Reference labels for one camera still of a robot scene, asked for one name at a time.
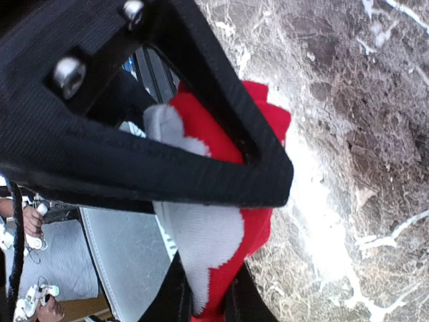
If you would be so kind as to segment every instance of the marble floor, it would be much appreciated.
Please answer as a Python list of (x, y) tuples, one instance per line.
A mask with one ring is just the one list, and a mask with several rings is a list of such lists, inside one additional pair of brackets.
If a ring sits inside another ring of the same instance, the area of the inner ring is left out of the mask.
[(296, 176), (251, 263), (280, 321), (429, 321), (429, 3), (200, 0), (292, 112)]

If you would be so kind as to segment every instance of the metal bolt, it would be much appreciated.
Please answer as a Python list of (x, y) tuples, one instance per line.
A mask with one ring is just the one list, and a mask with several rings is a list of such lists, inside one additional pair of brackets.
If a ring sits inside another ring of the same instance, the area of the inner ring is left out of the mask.
[(123, 12), (128, 19), (128, 30), (134, 30), (143, 17), (144, 3), (142, 1), (130, 0), (123, 5)]
[(86, 66), (74, 57), (64, 57), (54, 69), (54, 82), (62, 90), (64, 99), (71, 99), (79, 90), (86, 75)]

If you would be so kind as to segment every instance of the white connector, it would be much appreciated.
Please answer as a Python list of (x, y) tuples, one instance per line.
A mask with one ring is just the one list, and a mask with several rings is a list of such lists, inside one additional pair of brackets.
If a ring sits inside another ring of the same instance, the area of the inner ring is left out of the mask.
[[(39, 207), (36, 209), (36, 211), (44, 216), (48, 212), (48, 208), (44, 203), (41, 203)], [(48, 248), (48, 245), (45, 241), (45, 239), (38, 238), (38, 237), (32, 237), (30, 235), (25, 235), (25, 238), (27, 240), (27, 244), (30, 248), (34, 250), (46, 250)]]
[(0, 223), (0, 248), (6, 252), (6, 250), (13, 246), (13, 241), (13, 235), (6, 231), (6, 226)]
[(24, 322), (34, 316), (38, 303), (46, 305), (46, 295), (57, 297), (60, 294), (60, 289), (55, 285), (33, 285), (23, 299), (16, 302), (13, 322)]

